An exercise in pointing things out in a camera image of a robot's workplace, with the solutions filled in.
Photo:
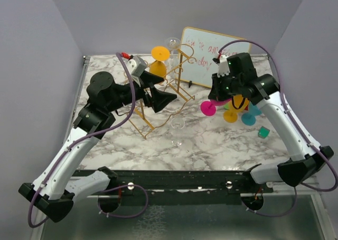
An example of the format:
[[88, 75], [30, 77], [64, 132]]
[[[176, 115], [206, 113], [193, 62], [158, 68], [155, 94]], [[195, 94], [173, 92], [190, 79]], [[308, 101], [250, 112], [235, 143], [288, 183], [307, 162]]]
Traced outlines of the yellow wine glass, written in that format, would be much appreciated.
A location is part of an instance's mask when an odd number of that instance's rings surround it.
[[234, 123], [238, 119], [238, 114], [243, 112], [249, 105], [249, 100], [242, 95], [235, 95], [227, 103], [228, 109], [223, 113], [223, 119], [228, 123]]

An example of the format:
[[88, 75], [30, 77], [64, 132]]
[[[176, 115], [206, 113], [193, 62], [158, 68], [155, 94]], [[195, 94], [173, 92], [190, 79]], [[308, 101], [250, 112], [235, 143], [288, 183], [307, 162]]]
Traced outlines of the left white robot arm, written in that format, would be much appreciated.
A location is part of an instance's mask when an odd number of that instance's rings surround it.
[[127, 105], [134, 108], [141, 99], [158, 113], [176, 100], [176, 94], [155, 87], [163, 82], [163, 78], [147, 71], [140, 78], [140, 84], [131, 80], [128, 84], [120, 85], [106, 71], [91, 77], [87, 87], [87, 103], [74, 121], [66, 142], [43, 173], [32, 183], [23, 183], [18, 190], [30, 202], [30, 213], [36, 207], [57, 223], [67, 216], [76, 201], [96, 192], [102, 191], [106, 195], [115, 192], [117, 176], [107, 167], [99, 168], [75, 184], [69, 180], [103, 136], [121, 127], [132, 115], [129, 112], [119, 124], [115, 124], [114, 112]]

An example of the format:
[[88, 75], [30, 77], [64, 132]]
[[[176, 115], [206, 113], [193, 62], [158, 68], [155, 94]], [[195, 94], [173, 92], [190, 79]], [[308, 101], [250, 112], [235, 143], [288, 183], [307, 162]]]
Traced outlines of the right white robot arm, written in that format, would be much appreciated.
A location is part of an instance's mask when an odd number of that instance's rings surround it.
[[250, 176], [242, 181], [246, 192], [254, 193], [266, 182], [284, 182], [295, 187], [317, 173], [334, 155], [330, 146], [320, 145], [306, 130], [280, 92], [277, 80], [271, 74], [257, 74], [250, 54], [221, 55], [213, 61], [218, 71], [212, 74], [208, 98], [225, 101], [241, 95], [248, 99], [270, 121], [290, 157], [285, 162], [250, 169]]

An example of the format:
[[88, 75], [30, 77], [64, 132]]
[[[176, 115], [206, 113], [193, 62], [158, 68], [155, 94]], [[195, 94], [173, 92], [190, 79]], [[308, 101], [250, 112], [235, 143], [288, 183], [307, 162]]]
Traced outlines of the blue wine glass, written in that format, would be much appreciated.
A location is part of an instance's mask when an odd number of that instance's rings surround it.
[[247, 126], [253, 126], [256, 123], [256, 117], [261, 115], [262, 111], [252, 103], [248, 105], [248, 111], [241, 117], [241, 121]]

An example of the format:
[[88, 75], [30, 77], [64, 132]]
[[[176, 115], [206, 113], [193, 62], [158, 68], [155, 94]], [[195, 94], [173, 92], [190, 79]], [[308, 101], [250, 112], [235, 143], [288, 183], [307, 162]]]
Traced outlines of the orange wine glass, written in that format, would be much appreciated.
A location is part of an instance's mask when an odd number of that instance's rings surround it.
[[154, 62], [150, 65], [149, 72], [164, 78], [167, 73], [164, 62], [170, 57], [169, 50], [164, 46], [156, 46], [151, 50], [151, 55]]

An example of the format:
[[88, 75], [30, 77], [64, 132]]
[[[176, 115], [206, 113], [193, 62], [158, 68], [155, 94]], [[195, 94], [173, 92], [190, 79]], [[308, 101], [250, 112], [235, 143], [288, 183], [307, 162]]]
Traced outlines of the gold wire glass rack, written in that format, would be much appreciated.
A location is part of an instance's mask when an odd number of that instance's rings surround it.
[[147, 64], [148, 70], [150, 73], [164, 78], [164, 81], [159, 83], [157, 90], [159, 90], [161, 95], [174, 93], [177, 98], [182, 98], [184, 103], [181, 108], [172, 112], [161, 125], [155, 126], [149, 121], [149, 116], [145, 112], [145, 102], [143, 100], [139, 101], [134, 109], [134, 113], [143, 120], [147, 127], [139, 128], [132, 120], [129, 122], [144, 139], [146, 139], [147, 136], [155, 129], [163, 127], [171, 118], [179, 114], [187, 102], [195, 99], [194, 96], [190, 95], [181, 86], [181, 75], [184, 71], [183, 65], [185, 63], [193, 64], [196, 62], [192, 46], [182, 44], [180, 41], [176, 41], [175, 39], [169, 39], [166, 46], [154, 47], [151, 50], [151, 56], [154, 61]]

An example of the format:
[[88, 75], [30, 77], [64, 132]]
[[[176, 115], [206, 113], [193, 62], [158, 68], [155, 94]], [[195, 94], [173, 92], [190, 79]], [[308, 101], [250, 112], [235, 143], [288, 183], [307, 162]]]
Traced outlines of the pink wine glass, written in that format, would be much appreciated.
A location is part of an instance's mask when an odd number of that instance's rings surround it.
[[218, 106], [224, 106], [229, 101], [229, 99], [225, 101], [206, 100], [201, 103], [200, 110], [205, 116], [213, 116], [216, 113]]

